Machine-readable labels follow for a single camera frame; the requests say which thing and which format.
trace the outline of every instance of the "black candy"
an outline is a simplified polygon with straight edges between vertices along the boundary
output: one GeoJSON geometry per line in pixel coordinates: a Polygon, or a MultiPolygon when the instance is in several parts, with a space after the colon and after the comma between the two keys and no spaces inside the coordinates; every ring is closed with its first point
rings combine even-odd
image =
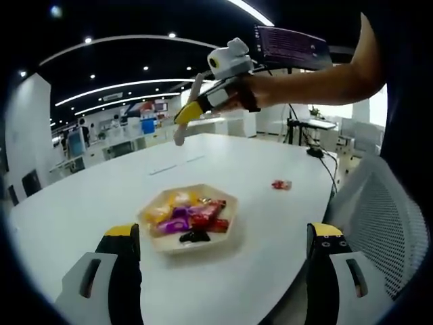
{"type": "Polygon", "coordinates": [[[210,238],[207,232],[203,230],[194,230],[182,235],[179,238],[179,242],[210,242],[210,238]]]}

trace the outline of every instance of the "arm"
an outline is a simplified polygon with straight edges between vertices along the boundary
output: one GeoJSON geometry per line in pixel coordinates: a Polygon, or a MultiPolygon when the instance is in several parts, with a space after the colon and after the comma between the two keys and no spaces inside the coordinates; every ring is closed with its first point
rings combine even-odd
{"type": "Polygon", "coordinates": [[[314,73],[248,80],[259,105],[282,103],[343,105],[375,94],[384,84],[378,44],[368,19],[361,14],[361,36],[350,64],[314,73]]]}

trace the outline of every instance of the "white table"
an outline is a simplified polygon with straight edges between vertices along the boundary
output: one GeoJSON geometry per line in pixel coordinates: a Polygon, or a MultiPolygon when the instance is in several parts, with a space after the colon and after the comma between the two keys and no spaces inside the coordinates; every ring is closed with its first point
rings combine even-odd
{"type": "MultiPolygon", "coordinates": [[[[333,170],[334,161],[324,159],[333,170]]],[[[96,249],[106,230],[136,221],[159,191],[195,183],[238,197],[231,244],[166,257],[142,236],[143,319],[151,325],[257,324],[299,272],[306,225],[322,221],[329,200],[331,178],[305,148],[202,134],[188,137],[183,147],[169,142],[140,150],[85,169],[14,207],[12,238],[30,278],[55,301],[64,274],[96,249]],[[293,188],[273,190],[274,179],[288,179],[293,188]]]]}

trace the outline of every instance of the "plate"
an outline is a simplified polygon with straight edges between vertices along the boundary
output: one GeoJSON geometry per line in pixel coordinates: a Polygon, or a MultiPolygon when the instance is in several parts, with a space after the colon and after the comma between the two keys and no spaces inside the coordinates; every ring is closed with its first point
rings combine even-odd
{"type": "Polygon", "coordinates": [[[235,198],[234,196],[217,190],[216,188],[213,188],[212,186],[206,184],[197,184],[192,186],[185,186],[183,188],[172,188],[162,191],[144,209],[140,211],[140,213],[138,214],[138,219],[141,226],[140,228],[145,229],[144,233],[148,235],[148,237],[152,241],[153,247],[157,252],[166,254],[177,254],[216,246],[228,240],[235,224],[234,221],[237,215],[237,207],[238,201],[237,198],[235,198]],[[149,232],[148,224],[143,216],[147,211],[152,210],[156,207],[161,207],[166,204],[170,195],[177,192],[195,192],[201,197],[207,197],[213,200],[225,200],[227,205],[223,209],[223,211],[221,211],[219,218],[229,220],[230,224],[227,232],[225,234],[208,232],[210,242],[179,242],[180,236],[182,236],[185,232],[158,238],[153,237],[149,232]]]}

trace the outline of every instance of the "ceiling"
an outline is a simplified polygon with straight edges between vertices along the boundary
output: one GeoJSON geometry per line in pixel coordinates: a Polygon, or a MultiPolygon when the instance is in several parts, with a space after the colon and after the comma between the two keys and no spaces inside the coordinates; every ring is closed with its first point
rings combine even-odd
{"type": "MultiPolygon", "coordinates": [[[[349,5],[342,6],[340,1],[245,2],[277,27],[324,38],[329,45],[350,48],[356,45],[359,12],[349,5]]],[[[75,112],[101,104],[100,97],[123,91],[126,98],[133,98],[155,94],[156,88],[159,93],[165,93],[179,83],[135,85],[86,95],[58,107],[55,103],[121,83],[193,78],[196,73],[208,70],[206,56],[212,50],[173,40],[117,40],[90,43],[39,66],[53,54],[83,43],[85,37],[96,40],[120,35],[167,36],[174,32],[178,38],[216,46],[225,46],[232,38],[240,37],[253,48],[253,28],[261,24],[227,0],[32,1],[19,5],[22,8],[16,10],[22,28],[16,28],[14,37],[10,37],[10,49],[14,51],[10,67],[13,73],[18,69],[25,69],[29,74],[37,72],[51,84],[51,117],[53,121],[62,120],[63,124],[75,120],[75,112]],[[61,8],[62,17],[50,14],[53,5],[61,8]],[[91,74],[95,75],[94,79],[90,78],[91,74]]],[[[350,56],[335,54],[332,58],[341,62],[350,56]]]]}

